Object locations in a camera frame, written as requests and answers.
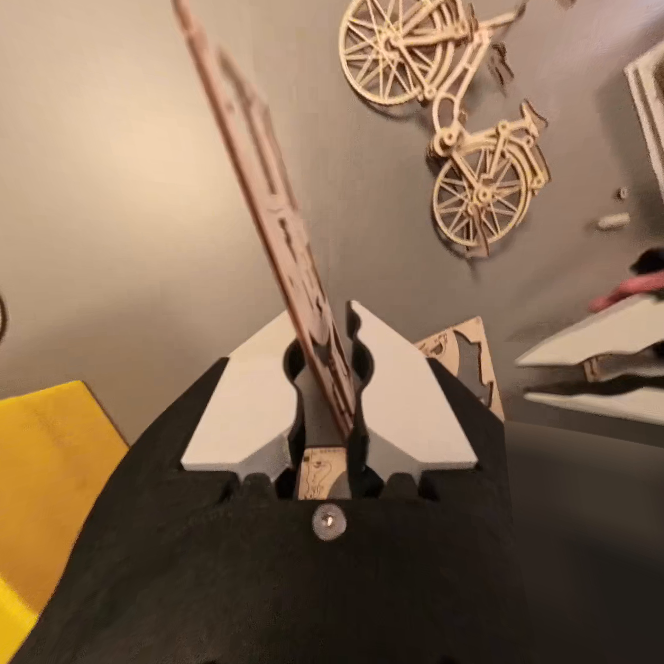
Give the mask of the wooden bicycle model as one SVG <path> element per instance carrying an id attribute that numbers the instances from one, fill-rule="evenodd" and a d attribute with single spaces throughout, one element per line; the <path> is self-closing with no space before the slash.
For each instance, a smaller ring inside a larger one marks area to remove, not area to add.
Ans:
<path id="1" fill-rule="evenodd" d="M 538 144 L 548 121 L 529 100 L 516 120 L 474 132 L 465 126 L 464 99 L 485 58 L 502 87 L 513 79 L 495 37 L 526 6 L 479 21 L 463 1 L 351 1 L 339 27 L 341 68 L 359 97 L 374 107 L 430 105 L 427 158 L 440 164 L 432 213 L 437 231 L 468 260 L 488 258 L 551 181 Z"/>

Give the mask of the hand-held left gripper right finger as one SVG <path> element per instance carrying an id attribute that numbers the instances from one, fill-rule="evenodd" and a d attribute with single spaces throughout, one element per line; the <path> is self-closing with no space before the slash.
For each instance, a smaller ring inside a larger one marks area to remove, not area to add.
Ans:
<path id="1" fill-rule="evenodd" d="M 359 404 L 374 472 L 472 469 L 473 451 L 425 355 L 358 301 L 349 303 L 354 347 L 369 353 Z"/>

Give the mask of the person's right hand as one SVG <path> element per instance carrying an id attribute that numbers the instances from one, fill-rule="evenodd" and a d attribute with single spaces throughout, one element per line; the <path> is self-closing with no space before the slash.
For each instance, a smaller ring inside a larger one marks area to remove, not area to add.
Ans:
<path id="1" fill-rule="evenodd" d="M 622 281 L 609 294 L 593 300 L 588 309 L 597 313 L 633 295 L 648 294 L 663 290 L 663 270 L 649 274 L 633 276 Z"/>

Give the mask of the white instruction booklet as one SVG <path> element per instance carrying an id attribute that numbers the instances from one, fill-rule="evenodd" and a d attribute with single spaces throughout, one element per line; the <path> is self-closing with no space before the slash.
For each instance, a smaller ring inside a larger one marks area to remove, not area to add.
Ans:
<path id="1" fill-rule="evenodd" d="M 663 41 L 628 63 L 624 74 L 663 199 Z"/>

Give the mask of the thin laser-cut wooden parts sheet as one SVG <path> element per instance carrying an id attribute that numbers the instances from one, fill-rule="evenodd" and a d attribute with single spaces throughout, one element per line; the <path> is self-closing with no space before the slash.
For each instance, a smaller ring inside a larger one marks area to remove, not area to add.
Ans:
<path id="1" fill-rule="evenodd" d="M 347 439 L 355 412 L 351 368 L 270 108 L 225 49 L 213 52 L 189 2 L 172 6 L 305 360 Z"/>

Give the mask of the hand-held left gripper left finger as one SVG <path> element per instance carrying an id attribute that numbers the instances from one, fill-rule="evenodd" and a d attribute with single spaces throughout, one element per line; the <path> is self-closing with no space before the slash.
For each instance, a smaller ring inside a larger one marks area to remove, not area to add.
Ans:
<path id="1" fill-rule="evenodd" d="M 236 348 L 181 457 L 186 471 L 283 473 L 305 446 L 303 351 L 287 311 Z"/>

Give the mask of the yellow box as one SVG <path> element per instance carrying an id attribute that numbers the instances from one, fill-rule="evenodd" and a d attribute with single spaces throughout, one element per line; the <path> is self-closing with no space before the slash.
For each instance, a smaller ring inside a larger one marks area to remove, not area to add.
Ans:
<path id="1" fill-rule="evenodd" d="M 80 380 L 1 401 L 2 663 L 35 626 L 128 449 Z"/>

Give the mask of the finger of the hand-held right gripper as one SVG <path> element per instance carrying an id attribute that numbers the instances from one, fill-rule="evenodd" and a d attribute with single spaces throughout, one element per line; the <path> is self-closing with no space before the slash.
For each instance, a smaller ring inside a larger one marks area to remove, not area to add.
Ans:
<path id="1" fill-rule="evenodd" d="M 632 295 L 544 339 L 515 364 L 568 367 L 604 355 L 639 353 L 662 341 L 663 296 Z"/>
<path id="2" fill-rule="evenodd" d="M 637 422 L 663 422 L 663 376 L 621 375 L 610 380 L 564 381 L 533 386 L 534 403 Z"/>

